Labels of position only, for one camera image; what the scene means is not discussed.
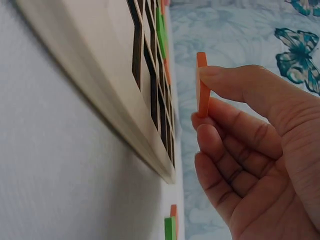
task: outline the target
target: blue butterfly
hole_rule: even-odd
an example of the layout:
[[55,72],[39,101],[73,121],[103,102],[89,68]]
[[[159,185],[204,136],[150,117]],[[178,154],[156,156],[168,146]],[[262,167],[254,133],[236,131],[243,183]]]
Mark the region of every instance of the blue butterfly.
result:
[[319,37],[312,32],[295,32],[288,28],[276,28],[274,35],[288,46],[290,51],[275,56],[281,76],[295,84],[305,82],[310,92],[320,95],[320,73],[311,57]]
[[299,13],[309,16],[310,13],[320,17],[320,0],[285,0],[290,3]]

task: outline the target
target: skin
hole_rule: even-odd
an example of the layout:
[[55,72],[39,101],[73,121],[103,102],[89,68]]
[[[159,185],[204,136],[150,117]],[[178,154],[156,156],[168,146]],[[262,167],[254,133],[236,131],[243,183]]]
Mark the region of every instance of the skin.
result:
[[320,239],[320,98],[255,65],[208,66],[201,80],[269,123],[211,98],[191,116],[198,180],[234,240]]

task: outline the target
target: floral wallpaper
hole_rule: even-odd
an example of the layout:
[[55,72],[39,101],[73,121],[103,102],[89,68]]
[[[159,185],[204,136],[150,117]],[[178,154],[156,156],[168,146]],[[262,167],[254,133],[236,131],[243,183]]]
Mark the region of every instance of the floral wallpaper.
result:
[[[182,127],[186,240],[231,239],[227,226],[203,193],[194,167],[194,155],[199,148],[190,115],[197,110],[196,53],[206,52],[210,65],[262,65],[297,87],[318,96],[320,17],[316,17],[313,11],[305,16],[297,8],[290,1],[284,0],[171,1]],[[304,54],[296,51],[300,43],[304,46],[301,48]],[[299,72],[294,71],[296,68],[292,65],[284,63],[288,58],[298,66]],[[261,118],[243,103],[228,102]]]

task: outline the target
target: wall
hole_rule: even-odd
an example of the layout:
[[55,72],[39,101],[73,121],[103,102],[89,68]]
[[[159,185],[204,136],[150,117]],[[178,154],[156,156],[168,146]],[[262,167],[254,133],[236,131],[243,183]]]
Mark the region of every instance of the wall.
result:
[[0,239],[163,240],[177,202],[0,0]]

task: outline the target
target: green tile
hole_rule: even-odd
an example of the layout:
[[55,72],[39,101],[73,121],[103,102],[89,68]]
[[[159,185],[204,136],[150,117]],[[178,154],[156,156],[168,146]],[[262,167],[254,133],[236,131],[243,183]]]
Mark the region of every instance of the green tile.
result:
[[167,45],[167,37],[165,30],[164,17],[161,14],[161,10],[159,7],[156,9],[156,33],[159,39],[160,51],[162,58],[166,58],[166,45]]
[[176,217],[167,217],[164,219],[165,240],[177,240]]

